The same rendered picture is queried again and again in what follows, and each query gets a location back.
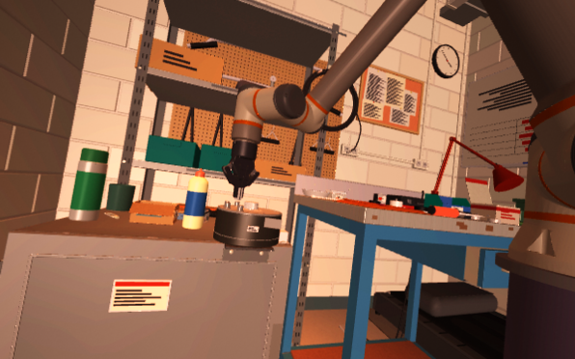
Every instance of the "blue table leg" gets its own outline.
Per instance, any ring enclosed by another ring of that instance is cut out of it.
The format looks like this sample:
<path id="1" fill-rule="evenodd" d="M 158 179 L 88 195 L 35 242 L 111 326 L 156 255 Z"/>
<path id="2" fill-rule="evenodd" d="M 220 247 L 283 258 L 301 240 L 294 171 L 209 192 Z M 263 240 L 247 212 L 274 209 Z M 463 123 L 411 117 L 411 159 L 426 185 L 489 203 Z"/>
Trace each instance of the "blue table leg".
<path id="1" fill-rule="evenodd" d="M 295 223 L 295 236 L 291 243 L 293 252 L 291 253 L 291 271 L 289 273 L 289 284 L 287 287 L 286 314 L 284 316 L 284 332 L 282 334 L 281 352 L 291 352 L 291 337 L 293 336 L 293 323 L 295 322 L 295 312 L 297 309 L 297 291 L 299 289 L 299 274 L 304 252 L 306 239 L 306 225 L 308 216 L 297 211 L 297 222 Z"/>
<path id="2" fill-rule="evenodd" d="M 407 319 L 405 321 L 405 338 L 414 343 L 418 332 L 423 271 L 423 264 L 411 261 L 411 278 L 409 280 L 409 301 L 407 304 Z"/>
<path id="3" fill-rule="evenodd" d="M 342 359 L 363 359 L 366 352 L 376 247 L 377 239 L 362 225 L 355 234 Z"/>

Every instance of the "blue drawer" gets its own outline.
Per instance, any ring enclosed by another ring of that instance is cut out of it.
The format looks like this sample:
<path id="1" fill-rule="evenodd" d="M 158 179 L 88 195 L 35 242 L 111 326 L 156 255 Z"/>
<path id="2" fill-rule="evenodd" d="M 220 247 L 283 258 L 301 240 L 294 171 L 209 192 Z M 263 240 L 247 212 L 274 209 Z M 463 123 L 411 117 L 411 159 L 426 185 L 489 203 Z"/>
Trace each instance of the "blue drawer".
<path id="1" fill-rule="evenodd" d="M 481 249 L 479 254 L 478 286 L 481 288 L 507 288 L 509 273 L 495 264 L 497 253 L 506 253 L 496 249 Z"/>

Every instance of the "workbench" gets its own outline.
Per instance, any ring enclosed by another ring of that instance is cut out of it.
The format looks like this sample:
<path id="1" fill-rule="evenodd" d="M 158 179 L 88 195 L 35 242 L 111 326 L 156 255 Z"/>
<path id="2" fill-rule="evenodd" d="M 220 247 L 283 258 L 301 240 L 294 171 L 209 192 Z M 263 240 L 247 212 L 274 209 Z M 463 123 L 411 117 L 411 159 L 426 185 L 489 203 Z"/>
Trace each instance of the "workbench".
<path id="1" fill-rule="evenodd" d="M 226 247 L 213 218 L 190 231 L 104 212 L 10 233 L 0 359 L 279 357 L 289 244 Z M 112 313 L 118 280 L 170 280 L 167 310 Z"/>
<path id="2" fill-rule="evenodd" d="M 359 201 L 333 201 L 301 195 L 295 195 L 294 201 L 298 210 L 282 338 L 284 358 L 290 355 L 295 359 L 306 357 L 300 355 L 306 348 L 292 347 L 291 340 L 308 217 L 355 234 L 345 334 L 343 344 L 338 344 L 342 346 L 342 351 L 339 351 L 342 354 L 334 354 L 336 351 L 333 348 L 325 348 L 332 350 L 331 354 L 326 351 L 324 356 L 330 359 L 340 356 L 342 359 L 364 359 L 365 355 L 369 359 L 366 347 L 370 348 L 370 352 L 374 351 L 374 344 L 366 345 L 366 337 L 375 250 L 378 245 L 412 260 L 405 339 L 417 345 L 415 342 L 424 264 L 462 280 L 475 273 L 481 277 L 495 277 L 481 280 L 501 282 L 508 274 L 493 270 L 496 265 L 495 253 L 506 251 L 519 230 L 516 226 L 437 217 L 413 209 Z M 478 263 L 470 269 L 471 259 L 477 259 Z M 483 270 L 480 269 L 479 261 L 483 261 Z M 397 340 L 389 343 L 397 345 Z M 414 355 L 414 358 L 429 357 L 422 349 L 419 356 Z"/>

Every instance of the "desk lamp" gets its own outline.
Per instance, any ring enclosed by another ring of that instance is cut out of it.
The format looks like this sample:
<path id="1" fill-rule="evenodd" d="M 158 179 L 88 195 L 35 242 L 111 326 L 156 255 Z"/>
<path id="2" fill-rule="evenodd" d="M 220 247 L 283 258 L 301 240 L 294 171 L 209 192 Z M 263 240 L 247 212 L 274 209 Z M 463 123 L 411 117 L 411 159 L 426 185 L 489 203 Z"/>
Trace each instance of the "desk lamp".
<path id="1" fill-rule="evenodd" d="M 452 151 L 453 142 L 457 145 L 461 146 L 465 150 L 471 152 L 472 154 L 476 155 L 477 157 L 481 158 L 485 162 L 489 163 L 491 166 L 494 167 L 493 169 L 493 189 L 495 192 L 505 192 L 515 187 L 518 187 L 523 183 L 523 178 L 512 173 L 507 168 L 499 165 L 489 158 L 482 156 L 481 154 L 473 151 L 469 147 L 463 145 L 461 142 L 457 141 L 455 137 L 450 137 L 450 145 L 448 146 L 448 150 L 446 151 L 445 158 L 443 159 L 443 163 L 441 164 L 441 170 L 439 171 L 439 175 L 437 176 L 437 181 L 435 182 L 435 188 L 431 191 L 431 194 L 437 195 L 439 194 L 439 184 L 441 183 L 441 178 L 443 177 L 443 173 L 445 172 L 445 167 L 448 163 L 448 159 L 450 157 L 450 152 Z"/>

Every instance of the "lamp shade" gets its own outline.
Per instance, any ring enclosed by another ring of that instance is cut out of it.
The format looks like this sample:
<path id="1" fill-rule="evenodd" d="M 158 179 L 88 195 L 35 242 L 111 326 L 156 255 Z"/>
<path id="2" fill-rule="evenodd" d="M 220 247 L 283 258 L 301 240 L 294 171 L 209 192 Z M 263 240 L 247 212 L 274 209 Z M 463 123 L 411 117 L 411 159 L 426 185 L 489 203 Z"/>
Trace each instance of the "lamp shade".
<path id="1" fill-rule="evenodd" d="M 493 189 L 495 192 L 505 192 L 518 187 L 523 183 L 523 178 L 512 173 L 502 165 L 496 165 L 493 170 Z"/>

